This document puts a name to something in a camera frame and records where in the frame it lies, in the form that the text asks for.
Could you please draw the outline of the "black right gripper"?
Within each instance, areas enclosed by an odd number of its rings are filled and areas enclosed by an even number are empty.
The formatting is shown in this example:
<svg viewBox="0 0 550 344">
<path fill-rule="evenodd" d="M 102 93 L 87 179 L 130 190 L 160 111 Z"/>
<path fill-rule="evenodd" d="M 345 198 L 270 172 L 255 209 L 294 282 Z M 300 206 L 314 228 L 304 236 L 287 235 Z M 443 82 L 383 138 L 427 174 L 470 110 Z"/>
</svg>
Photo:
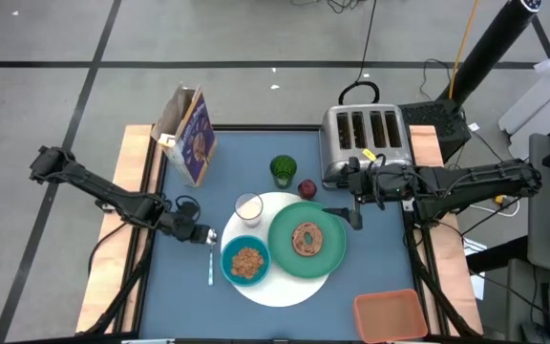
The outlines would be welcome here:
<svg viewBox="0 0 550 344">
<path fill-rule="evenodd" d="M 346 216 L 350 226 L 355 230 L 363 228 L 361 205 L 376 203 L 383 205 L 386 202 L 402 200 L 402 187 L 397 185 L 398 180 L 393 170 L 386 166 L 387 158 L 377 156 L 363 169 L 358 158 L 349 158 L 347 164 L 348 190 L 356 203 L 352 208 L 323 208 L 323 211 L 332 215 Z"/>
</svg>

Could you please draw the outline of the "metal spoon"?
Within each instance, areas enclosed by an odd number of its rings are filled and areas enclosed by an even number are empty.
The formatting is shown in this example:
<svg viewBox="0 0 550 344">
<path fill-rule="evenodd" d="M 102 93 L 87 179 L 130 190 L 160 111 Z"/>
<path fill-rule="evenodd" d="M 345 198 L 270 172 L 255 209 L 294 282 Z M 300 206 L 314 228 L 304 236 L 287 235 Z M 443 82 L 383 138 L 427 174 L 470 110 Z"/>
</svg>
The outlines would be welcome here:
<svg viewBox="0 0 550 344">
<path fill-rule="evenodd" d="M 208 285 L 214 284 L 214 246 L 218 242 L 218 234 L 215 229 L 208 230 L 206 244 L 209 246 Z"/>
</svg>

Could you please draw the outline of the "teal plastic bowl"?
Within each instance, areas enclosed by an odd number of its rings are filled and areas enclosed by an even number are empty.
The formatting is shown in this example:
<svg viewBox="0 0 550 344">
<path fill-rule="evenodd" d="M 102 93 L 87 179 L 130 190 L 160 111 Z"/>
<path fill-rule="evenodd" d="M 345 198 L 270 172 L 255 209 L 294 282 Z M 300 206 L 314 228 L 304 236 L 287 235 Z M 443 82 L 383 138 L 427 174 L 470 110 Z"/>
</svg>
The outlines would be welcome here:
<svg viewBox="0 0 550 344">
<path fill-rule="evenodd" d="M 264 257 L 264 264 L 252 279 L 234 276 L 231 273 L 232 258 L 243 247 L 256 248 Z M 250 287 L 259 284 L 268 274 L 271 265 L 271 255 L 267 244 L 256 236 L 242 235 L 229 241 L 221 252 L 221 270 L 223 276 L 233 285 Z"/>
</svg>

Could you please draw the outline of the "red apple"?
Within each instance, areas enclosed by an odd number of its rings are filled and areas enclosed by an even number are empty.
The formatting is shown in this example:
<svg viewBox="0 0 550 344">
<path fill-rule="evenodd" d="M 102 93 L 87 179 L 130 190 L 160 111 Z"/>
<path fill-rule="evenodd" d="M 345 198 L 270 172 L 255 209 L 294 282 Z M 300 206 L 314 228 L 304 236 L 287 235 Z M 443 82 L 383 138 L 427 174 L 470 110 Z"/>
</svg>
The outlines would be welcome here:
<svg viewBox="0 0 550 344">
<path fill-rule="evenodd" d="M 298 184 L 297 191 L 302 199 L 312 200 L 317 193 L 317 186 L 312 180 L 305 179 Z"/>
</svg>

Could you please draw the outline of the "brown raisin bagel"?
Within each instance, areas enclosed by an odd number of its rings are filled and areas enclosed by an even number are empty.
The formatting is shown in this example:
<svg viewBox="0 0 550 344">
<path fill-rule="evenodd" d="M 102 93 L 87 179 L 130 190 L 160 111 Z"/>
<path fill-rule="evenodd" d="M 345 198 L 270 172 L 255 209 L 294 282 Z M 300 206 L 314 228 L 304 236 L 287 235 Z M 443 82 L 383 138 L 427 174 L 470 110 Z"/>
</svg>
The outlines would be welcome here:
<svg viewBox="0 0 550 344">
<path fill-rule="evenodd" d="M 299 224 L 291 235 L 294 250 L 301 256 L 309 257 L 319 253 L 324 242 L 320 227 L 312 222 Z"/>
</svg>

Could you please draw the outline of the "green patterned bottle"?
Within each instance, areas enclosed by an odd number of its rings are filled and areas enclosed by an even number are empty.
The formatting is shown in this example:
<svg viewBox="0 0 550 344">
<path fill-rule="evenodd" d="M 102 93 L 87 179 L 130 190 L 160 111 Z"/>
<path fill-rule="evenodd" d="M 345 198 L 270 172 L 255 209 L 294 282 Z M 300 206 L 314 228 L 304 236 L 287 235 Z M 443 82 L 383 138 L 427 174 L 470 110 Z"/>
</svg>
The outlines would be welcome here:
<svg viewBox="0 0 550 344">
<path fill-rule="evenodd" d="M 269 170 L 278 188 L 288 188 L 297 171 L 296 161 L 288 155 L 279 155 L 271 160 Z"/>
</svg>

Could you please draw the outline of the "purple yellow cereal box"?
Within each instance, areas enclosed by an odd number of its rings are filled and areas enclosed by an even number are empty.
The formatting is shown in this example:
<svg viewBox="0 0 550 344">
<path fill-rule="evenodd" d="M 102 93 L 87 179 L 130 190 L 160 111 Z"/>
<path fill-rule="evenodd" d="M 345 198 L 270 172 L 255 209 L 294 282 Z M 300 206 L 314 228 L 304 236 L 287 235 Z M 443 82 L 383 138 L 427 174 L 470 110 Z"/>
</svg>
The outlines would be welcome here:
<svg viewBox="0 0 550 344">
<path fill-rule="evenodd" d="M 180 83 L 151 137 L 186 183 L 200 186 L 218 145 L 201 87 L 192 89 Z"/>
</svg>

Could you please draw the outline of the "green round plate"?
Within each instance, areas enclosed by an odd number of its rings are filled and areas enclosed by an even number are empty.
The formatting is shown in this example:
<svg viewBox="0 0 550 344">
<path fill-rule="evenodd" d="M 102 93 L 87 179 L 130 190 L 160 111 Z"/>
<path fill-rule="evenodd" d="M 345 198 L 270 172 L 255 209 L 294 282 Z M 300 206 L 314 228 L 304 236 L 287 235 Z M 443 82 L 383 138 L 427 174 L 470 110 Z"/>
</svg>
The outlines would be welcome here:
<svg viewBox="0 0 550 344">
<path fill-rule="evenodd" d="M 342 262 L 347 236 L 340 220 L 314 202 L 290 204 L 279 211 L 270 224 L 268 248 L 274 261 L 287 273 L 311 279 L 333 272 Z M 324 235 L 322 249 L 314 256 L 301 256 L 293 248 L 291 235 L 301 223 L 312 222 Z"/>
</svg>

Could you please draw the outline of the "brown cereal flakes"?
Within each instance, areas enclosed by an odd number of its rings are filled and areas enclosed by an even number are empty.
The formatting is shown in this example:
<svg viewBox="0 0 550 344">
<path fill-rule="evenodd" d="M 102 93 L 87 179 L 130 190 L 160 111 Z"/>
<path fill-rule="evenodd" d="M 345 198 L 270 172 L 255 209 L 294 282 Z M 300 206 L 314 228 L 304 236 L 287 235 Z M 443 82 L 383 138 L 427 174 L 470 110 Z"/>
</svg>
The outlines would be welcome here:
<svg viewBox="0 0 550 344">
<path fill-rule="evenodd" d="M 243 247 L 232 258 L 231 273 L 234 276 L 252 279 L 264 264 L 263 255 L 252 247 Z"/>
</svg>

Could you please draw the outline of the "silver four-slot toaster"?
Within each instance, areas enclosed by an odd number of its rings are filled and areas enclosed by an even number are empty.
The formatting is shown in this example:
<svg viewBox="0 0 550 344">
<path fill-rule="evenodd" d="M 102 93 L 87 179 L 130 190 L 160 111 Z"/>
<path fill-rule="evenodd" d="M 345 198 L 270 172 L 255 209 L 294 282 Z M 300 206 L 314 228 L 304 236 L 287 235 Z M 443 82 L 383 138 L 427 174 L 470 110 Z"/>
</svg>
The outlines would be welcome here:
<svg viewBox="0 0 550 344">
<path fill-rule="evenodd" d="M 322 184 L 328 189 L 345 188 L 340 176 L 349 158 L 356 157 L 363 169 L 370 160 L 362 151 L 385 156 L 386 164 L 412 164 L 413 153 L 401 110 L 388 104 L 338 105 L 329 108 L 319 130 Z"/>
</svg>

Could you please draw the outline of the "orange plastic bin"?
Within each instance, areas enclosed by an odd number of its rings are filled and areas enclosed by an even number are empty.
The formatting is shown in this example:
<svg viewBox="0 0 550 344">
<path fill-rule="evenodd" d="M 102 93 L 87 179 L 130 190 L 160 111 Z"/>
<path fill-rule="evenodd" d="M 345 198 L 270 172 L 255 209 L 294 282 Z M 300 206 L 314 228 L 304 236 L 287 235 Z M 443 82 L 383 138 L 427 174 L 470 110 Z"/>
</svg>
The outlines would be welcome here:
<svg viewBox="0 0 550 344">
<path fill-rule="evenodd" d="M 428 326 L 415 290 L 360 294 L 353 302 L 358 335 L 368 344 L 424 337 Z"/>
</svg>

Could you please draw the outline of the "black perforated box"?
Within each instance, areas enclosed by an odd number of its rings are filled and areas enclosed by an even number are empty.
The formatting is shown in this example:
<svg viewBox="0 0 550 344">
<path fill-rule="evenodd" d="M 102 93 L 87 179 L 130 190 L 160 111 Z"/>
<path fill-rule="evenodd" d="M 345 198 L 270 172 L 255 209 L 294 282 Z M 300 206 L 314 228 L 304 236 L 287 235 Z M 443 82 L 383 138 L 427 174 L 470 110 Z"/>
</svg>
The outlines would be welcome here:
<svg viewBox="0 0 550 344">
<path fill-rule="evenodd" d="M 439 99 L 399 106 L 408 125 L 433 126 L 443 161 L 455 154 L 471 134 L 454 100 Z"/>
</svg>

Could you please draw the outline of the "white paper sheet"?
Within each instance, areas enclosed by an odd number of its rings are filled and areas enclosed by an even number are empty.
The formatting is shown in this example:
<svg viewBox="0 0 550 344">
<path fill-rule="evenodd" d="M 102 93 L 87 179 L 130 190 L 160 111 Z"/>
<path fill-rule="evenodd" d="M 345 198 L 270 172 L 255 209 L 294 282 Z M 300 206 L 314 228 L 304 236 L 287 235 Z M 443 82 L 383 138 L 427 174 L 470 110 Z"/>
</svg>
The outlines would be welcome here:
<svg viewBox="0 0 550 344">
<path fill-rule="evenodd" d="M 481 243 L 475 242 L 470 239 L 463 240 L 464 253 L 469 256 L 473 253 L 479 253 L 485 250 L 487 247 Z M 475 298 L 482 300 L 484 297 L 484 281 L 485 273 L 481 272 L 479 275 L 471 275 L 471 284 L 474 291 Z"/>
</svg>

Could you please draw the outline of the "black round pole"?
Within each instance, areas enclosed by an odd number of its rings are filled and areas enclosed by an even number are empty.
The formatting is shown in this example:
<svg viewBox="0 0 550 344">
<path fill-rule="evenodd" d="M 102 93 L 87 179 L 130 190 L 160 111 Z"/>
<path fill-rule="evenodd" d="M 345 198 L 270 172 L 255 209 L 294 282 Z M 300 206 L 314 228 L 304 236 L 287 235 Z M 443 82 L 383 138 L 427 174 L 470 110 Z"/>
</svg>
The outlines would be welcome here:
<svg viewBox="0 0 550 344">
<path fill-rule="evenodd" d="M 507 0 L 438 99 L 461 105 L 530 25 L 543 0 Z"/>
</svg>

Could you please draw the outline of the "white bulky object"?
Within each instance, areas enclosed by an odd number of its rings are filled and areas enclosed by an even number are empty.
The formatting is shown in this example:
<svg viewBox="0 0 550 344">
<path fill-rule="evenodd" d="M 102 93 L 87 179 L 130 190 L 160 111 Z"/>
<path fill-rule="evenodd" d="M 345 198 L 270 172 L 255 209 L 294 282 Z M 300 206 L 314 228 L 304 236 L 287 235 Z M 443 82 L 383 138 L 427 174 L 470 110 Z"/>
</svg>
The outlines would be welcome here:
<svg viewBox="0 0 550 344">
<path fill-rule="evenodd" d="M 498 127 L 509 135 L 509 153 L 529 156 L 529 138 L 550 134 L 550 59 L 534 66 L 539 80 L 500 118 Z"/>
</svg>

